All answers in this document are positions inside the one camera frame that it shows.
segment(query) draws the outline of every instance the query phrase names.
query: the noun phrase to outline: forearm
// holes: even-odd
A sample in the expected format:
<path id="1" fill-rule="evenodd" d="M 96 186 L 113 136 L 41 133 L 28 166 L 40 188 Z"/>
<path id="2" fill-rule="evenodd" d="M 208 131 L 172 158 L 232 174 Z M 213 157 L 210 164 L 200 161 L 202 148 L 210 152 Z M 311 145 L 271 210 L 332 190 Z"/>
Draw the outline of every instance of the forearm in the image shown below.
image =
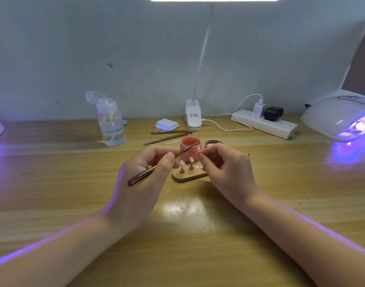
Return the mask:
<path id="1" fill-rule="evenodd" d="M 62 287 L 123 235 L 104 212 L 0 258 L 0 286 Z"/>
<path id="2" fill-rule="evenodd" d="M 365 249 L 263 194 L 241 211 L 319 287 L 365 286 Z"/>

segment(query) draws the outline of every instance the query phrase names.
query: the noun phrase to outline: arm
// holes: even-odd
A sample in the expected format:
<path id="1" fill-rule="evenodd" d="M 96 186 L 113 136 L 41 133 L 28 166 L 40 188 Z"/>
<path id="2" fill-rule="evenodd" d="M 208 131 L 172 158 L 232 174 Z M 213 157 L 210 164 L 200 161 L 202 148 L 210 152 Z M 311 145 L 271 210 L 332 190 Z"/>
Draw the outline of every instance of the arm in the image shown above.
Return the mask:
<path id="1" fill-rule="evenodd" d="M 0 258 L 0 286 L 67 285 L 104 250 L 147 218 L 172 167 L 179 167 L 174 156 L 177 152 L 175 148 L 150 146 L 125 162 L 112 199 L 103 210 Z M 148 178 L 131 188 L 127 186 L 130 178 L 156 164 Z"/>
<path id="2" fill-rule="evenodd" d="M 218 190 L 319 287 L 365 286 L 365 249 L 264 195 L 247 155 L 215 144 L 200 161 Z"/>

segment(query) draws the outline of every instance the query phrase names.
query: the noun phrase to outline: desk surface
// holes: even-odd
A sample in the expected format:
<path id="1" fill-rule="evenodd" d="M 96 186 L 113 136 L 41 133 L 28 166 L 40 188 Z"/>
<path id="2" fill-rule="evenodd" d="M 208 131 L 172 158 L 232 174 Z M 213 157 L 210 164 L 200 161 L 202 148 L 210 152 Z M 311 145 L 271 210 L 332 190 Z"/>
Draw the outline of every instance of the desk surface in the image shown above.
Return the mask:
<path id="1" fill-rule="evenodd" d="M 103 207 L 122 162 L 154 139 L 156 120 L 130 120 L 128 141 L 116 148 L 104 146 L 97 121 L 5 123 L 0 256 Z M 299 123 L 298 117 L 286 120 Z M 226 129 L 239 127 L 217 121 Z M 341 144 L 300 124 L 287 141 L 258 130 L 227 133 L 211 123 L 195 136 L 250 153 L 262 191 L 365 247 L 365 137 Z M 170 177 L 144 225 L 70 286 L 314 285 L 208 178 L 182 184 Z"/>

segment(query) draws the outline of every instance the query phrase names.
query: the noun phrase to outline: black adapter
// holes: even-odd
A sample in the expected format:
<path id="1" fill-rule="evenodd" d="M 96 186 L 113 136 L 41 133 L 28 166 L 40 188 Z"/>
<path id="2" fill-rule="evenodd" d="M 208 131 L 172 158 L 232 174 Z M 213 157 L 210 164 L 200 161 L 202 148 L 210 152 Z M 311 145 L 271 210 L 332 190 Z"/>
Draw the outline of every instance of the black adapter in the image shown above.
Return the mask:
<path id="1" fill-rule="evenodd" d="M 264 118 L 265 118 L 265 120 L 269 120 L 269 121 L 274 122 L 278 118 L 282 117 L 283 114 L 284 114 L 284 109 L 283 108 L 280 108 L 280 107 L 268 107 L 264 111 Z"/>

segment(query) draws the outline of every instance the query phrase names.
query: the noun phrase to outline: power outlet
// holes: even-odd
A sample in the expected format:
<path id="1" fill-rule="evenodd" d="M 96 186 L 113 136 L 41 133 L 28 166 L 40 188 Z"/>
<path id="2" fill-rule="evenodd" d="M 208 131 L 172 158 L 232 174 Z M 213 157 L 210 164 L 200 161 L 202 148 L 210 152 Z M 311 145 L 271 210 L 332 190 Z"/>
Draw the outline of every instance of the power outlet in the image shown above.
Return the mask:
<path id="1" fill-rule="evenodd" d="M 280 119 L 272 122 L 269 120 L 265 120 L 263 117 L 254 117 L 253 112 L 251 112 L 250 110 L 239 110 L 233 113 L 231 120 L 244 123 L 254 129 L 272 134 L 286 140 L 289 139 L 289 137 L 295 137 L 294 133 L 296 128 L 298 127 L 297 124 Z"/>

